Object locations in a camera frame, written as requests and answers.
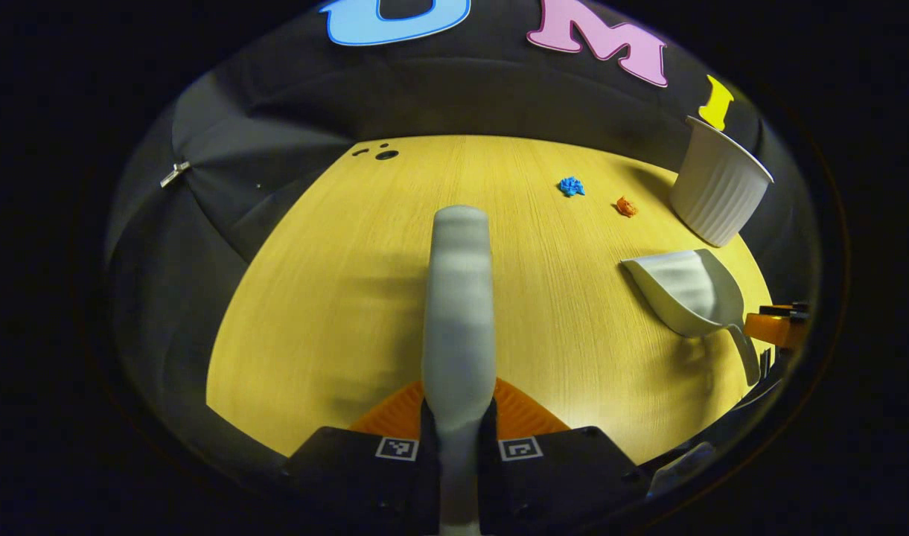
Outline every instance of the white paper cup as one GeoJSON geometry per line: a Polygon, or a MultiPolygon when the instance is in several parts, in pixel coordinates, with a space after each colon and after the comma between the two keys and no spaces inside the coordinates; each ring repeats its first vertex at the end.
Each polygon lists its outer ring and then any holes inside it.
{"type": "Polygon", "coordinates": [[[774,181],[729,136],[696,118],[686,118],[686,123],[692,126],[692,139],[669,202],[702,240],[722,247],[749,221],[774,181]]]}

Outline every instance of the metal clip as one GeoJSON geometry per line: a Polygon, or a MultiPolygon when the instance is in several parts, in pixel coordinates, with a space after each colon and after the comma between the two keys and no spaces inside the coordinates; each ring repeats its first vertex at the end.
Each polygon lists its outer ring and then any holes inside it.
{"type": "Polygon", "coordinates": [[[183,162],[182,164],[173,164],[173,170],[161,181],[159,181],[159,187],[165,188],[166,185],[171,183],[173,179],[178,177],[182,172],[189,169],[189,162],[183,162]]]}

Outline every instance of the yellow table surface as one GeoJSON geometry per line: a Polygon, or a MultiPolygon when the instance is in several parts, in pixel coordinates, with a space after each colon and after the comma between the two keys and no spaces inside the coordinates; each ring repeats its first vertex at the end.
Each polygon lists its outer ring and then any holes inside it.
{"type": "Polygon", "coordinates": [[[648,461],[749,388],[729,333],[684,339],[669,330],[620,259],[709,248],[736,278],[746,312],[771,304],[742,238],[713,248],[672,213],[675,177],[530,139],[359,143],[285,214],[243,276],[213,348],[206,403],[288,456],[319,427],[348,427],[419,379],[431,223],[435,211],[468,204],[491,218],[498,376],[571,427],[597,425],[632,461],[648,461]],[[378,160],[381,150],[399,155],[378,160]],[[568,176],[586,196],[559,192],[568,176]],[[621,196],[637,216],[612,206],[621,196]]]}

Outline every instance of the wooden table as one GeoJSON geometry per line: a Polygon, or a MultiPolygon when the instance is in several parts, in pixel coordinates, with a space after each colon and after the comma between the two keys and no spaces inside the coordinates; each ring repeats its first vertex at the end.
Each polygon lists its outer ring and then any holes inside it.
{"type": "Polygon", "coordinates": [[[288,456],[318,427],[348,427],[419,379],[431,221],[469,204],[491,217],[498,376],[648,461],[712,424],[747,384],[727,332],[684,339],[666,328],[620,259],[710,248],[746,312],[771,304],[740,237],[712,248],[672,213],[673,181],[661,167],[530,139],[359,143],[246,271],[215,342],[206,403],[288,456]],[[361,149],[370,150],[352,156],[361,149]],[[376,159],[382,150],[399,155],[376,159]],[[559,192],[567,176],[583,181],[585,197],[559,192]],[[621,196],[637,216],[612,206],[621,196]]]}

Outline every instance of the white dustpan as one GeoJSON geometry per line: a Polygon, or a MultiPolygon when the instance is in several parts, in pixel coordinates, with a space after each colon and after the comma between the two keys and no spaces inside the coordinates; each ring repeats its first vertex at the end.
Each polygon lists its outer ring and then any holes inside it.
{"type": "Polygon", "coordinates": [[[742,332],[742,291],[712,252],[679,251],[622,262],[669,329],[682,336],[706,336],[720,329],[729,330],[742,356],[749,386],[758,381],[755,347],[742,332]]]}

